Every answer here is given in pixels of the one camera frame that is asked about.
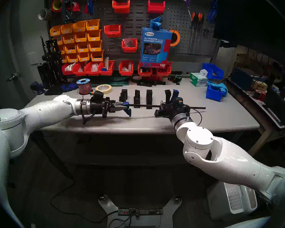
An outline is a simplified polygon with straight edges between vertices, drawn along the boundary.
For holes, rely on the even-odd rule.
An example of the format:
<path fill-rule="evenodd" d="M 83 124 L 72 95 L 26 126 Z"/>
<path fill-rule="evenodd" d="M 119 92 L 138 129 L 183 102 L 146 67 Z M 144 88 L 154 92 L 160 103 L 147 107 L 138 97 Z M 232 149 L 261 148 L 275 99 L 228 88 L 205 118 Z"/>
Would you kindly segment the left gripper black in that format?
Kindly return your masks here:
<path fill-rule="evenodd" d="M 115 113 L 122 110 L 126 113 L 128 112 L 127 102 L 110 100 L 109 98 L 106 98 L 106 101 L 99 101 L 93 98 L 90 99 L 91 117 L 102 115 L 102 118 L 106 118 L 108 113 Z"/>

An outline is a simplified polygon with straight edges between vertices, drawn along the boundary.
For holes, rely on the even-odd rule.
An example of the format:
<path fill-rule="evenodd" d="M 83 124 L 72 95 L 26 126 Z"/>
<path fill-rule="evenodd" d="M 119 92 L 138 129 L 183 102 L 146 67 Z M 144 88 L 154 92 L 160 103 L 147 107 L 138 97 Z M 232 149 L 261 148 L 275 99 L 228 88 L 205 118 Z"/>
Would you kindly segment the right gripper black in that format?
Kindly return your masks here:
<path fill-rule="evenodd" d="M 190 116 L 190 106 L 183 105 L 181 107 L 176 107 L 176 101 L 170 101 L 169 103 L 165 102 L 165 108 L 156 109 L 154 116 L 156 118 L 162 117 L 173 119 L 178 114 L 185 114 L 185 117 Z"/>

